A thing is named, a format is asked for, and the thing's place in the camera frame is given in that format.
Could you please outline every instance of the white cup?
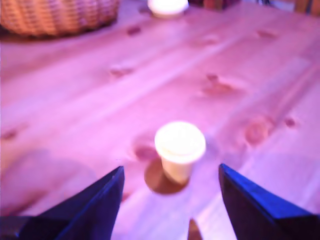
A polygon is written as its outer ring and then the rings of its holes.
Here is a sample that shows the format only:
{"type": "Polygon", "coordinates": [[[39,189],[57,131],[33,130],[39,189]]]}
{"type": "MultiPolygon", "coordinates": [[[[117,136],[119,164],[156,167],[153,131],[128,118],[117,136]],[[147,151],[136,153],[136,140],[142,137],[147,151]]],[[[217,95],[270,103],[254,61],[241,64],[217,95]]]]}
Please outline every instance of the white cup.
{"type": "Polygon", "coordinates": [[[148,0],[152,13],[160,18],[169,18],[182,14],[188,7],[188,0],[148,0]]]}
{"type": "Polygon", "coordinates": [[[170,122],[155,134],[155,149],[162,160],[163,172],[178,184],[188,182],[194,163],[206,152],[206,139],[193,124],[170,122]]]}

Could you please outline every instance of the wood knot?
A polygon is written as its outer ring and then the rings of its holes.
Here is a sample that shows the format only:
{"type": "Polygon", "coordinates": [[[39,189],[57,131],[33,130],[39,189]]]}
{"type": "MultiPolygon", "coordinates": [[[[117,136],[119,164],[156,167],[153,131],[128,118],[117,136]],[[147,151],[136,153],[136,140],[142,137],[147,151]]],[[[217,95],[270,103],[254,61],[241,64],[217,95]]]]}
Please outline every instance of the wood knot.
{"type": "Polygon", "coordinates": [[[160,158],[156,149],[150,145],[137,145],[133,152],[141,162],[154,161],[160,158]]]}
{"type": "Polygon", "coordinates": [[[114,66],[110,68],[109,72],[112,76],[116,78],[121,78],[125,75],[133,73],[134,69],[131,67],[114,66]]]}
{"type": "Polygon", "coordinates": [[[288,128],[294,128],[297,126],[297,122],[292,118],[292,117],[287,117],[284,120],[284,124],[288,127],[288,128]]]}
{"type": "Polygon", "coordinates": [[[12,140],[18,135],[18,131],[13,129],[8,132],[5,132],[4,134],[1,135],[1,138],[4,140],[12,140]]]}
{"type": "Polygon", "coordinates": [[[259,145],[269,137],[274,126],[274,122],[269,118],[253,121],[245,128],[244,137],[249,144],[259,145]]]}
{"type": "Polygon", "coordinates": [[[269,30],[258,30],[256,31],[256,34],[260,38],[267,38],[267,39],[273,39],[277,36],[275,32],[272,32],[269,30]]]}
{"type": "Polygon", "coordinates": [[[141,33],[141,27],[139,27],[137,25],[130,26],[127,28],[126,32],[129,36],[134,36],[134,35],[141,33]]]}

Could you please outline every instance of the wood grain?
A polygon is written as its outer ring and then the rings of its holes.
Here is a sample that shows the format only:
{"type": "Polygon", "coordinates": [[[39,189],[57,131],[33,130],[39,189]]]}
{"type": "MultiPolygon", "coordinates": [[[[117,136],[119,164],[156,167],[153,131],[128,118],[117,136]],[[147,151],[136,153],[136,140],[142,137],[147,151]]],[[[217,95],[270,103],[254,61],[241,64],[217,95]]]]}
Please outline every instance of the wood grain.
{"type": "Polygon", "coordinates": [[[203,239],[234,240],[221,162],[319,212],[319,28],[245,2],[163,20],[124,0],[118,22],[98,31],[2,36],[2,214],[39,214],[123,165],[113,240],[185,240],[190,219],[203,239]],[[196,124],[207,152],[169,194],[154,135],[173,120],[196,124]]]}

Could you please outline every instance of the table surface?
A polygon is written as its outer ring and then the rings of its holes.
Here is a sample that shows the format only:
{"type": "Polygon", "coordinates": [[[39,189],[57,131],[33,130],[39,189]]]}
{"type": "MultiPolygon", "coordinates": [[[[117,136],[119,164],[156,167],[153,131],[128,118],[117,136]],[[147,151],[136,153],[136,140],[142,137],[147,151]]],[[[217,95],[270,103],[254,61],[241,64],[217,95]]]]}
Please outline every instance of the table surface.
{"type": "Polygon", "coordinates": [[[223,162],[320,212],[320,19],[241,3],[157,19],[124,0],[111,27],[1,37],[1,214],[36,215],[119,165],[113,240],[234,240],[223,162]],[[156,130],[197,125],[207,151],[183,189],[162,177],[156,130]]]}

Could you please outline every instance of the woven basket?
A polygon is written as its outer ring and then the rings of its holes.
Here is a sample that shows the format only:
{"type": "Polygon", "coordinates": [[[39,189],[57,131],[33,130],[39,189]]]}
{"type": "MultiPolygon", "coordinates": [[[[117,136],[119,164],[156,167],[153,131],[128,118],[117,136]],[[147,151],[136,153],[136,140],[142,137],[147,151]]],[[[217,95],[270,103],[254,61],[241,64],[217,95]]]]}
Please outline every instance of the woven basket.
{"type": "Polygon", "coordinates": [[[76,34],[117,19],[120,0],[1,0],[1,25],[27,36],[76,34]]]}

